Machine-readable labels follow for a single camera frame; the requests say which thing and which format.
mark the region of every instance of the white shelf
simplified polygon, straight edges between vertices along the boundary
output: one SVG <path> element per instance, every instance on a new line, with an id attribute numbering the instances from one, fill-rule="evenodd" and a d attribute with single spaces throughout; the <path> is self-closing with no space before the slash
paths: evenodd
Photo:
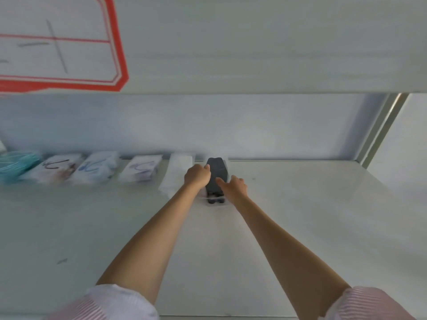
<path id="1" fill-rule="evenodd" d="M 152 182 L 0 188 L 0 313 L 46 314 L 81 296 L 166 202 Z M 351 285 L 425 317 L 427 217 L 355 162 L 230 162 L 250 196 Z M 161 315 L 295 312 L 233 207 L 195 202 L 157 300 Z"/>

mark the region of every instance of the pink striped shirt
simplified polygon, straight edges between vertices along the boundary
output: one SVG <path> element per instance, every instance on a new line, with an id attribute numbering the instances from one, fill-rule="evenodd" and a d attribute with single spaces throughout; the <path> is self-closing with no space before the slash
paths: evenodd
<path id="1" fill-rule="evenodd" d="M 154 306 L 138 292 L 117 285 L 98 285 L 46 320 L 156 320 Z M 345 290 L 319 320 L 415 320 L 399 303 L 377 288 Z"/>

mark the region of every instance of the plastic bag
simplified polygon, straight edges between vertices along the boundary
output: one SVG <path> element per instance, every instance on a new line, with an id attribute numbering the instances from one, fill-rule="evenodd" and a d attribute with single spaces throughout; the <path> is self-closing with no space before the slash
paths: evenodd
<path id="1" fill-rule="evenodd" d="M 20 179 L 38 183 L 62 182 L 76 170 L 83 159 L 83 154 L 55 155 L 22 174 Z"/>
<path id="2" fill-rule="evenodd" d="M 184 175 L 194 165 L 195 155 L 173 153 L 169 158 L 166 174 L 159 186 L 159 191 L 172 198 L 184 184 Z"/>
<path id="3" fill-rule="evenodd" d="M 228 157 L 220 153 L 211 153 L 205 156 L 203 165 L 209 164 L 211 167 L 211 180 L 205 189 L 200 191 L 198 199 L 203 199 L 208 205 L 227 206 L 230 202 L 226 199 L 221 188 L 216 184 L 215 178 L 220 177 L 224 182 L 229 182 L 231 174 L 228 170 Z"/>
<path id="4" fill-rule="evenodd" d="M 120 182 L 149 181 L 157 174 L 163 155 L 135 156 L 119 175 Z"/>
<path id="5" fill-rule="evenodd" d="M 11 183 L 38 165 L 42 156 L 37 151 L 9 151 L 0 155 L 0 183 Z"/>
<path id="6" fill-rule="evenodd" d="M 99 151 L 91 154 L 72 174 L 73 184 L 95 184 L 107 182 L 120 162 L 118 151 Z"/>

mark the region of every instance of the black object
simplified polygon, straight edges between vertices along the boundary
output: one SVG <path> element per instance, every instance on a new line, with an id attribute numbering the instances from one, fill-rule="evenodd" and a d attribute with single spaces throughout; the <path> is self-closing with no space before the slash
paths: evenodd
<path id="1" fill-rule="evenodd" d="M 226 200 L 224 198 L 219 198 L 223 197 L 224 193 L 215 181 L 217 177 L 220 177 L 224 182 L 227 182 L 228 171 L 224 160 L 221 157 L 211 157 L 207 160 L 207 164 L 211 167 L 211 179 L 206 185 L 207 201 L 209 204 L 214 204 L 215 202 L 224 203 Z"/>

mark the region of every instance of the person's right arm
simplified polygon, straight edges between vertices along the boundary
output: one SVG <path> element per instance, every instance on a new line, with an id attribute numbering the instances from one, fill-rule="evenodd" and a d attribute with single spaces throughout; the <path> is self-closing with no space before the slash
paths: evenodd
<path id="1" fill-rule="evenodd" d="M 350 286 L 323 260 L 283 230 L 247 194 L 243 179 L 216 182 L 263 250 L 300 320 L 317 320 Z"/>

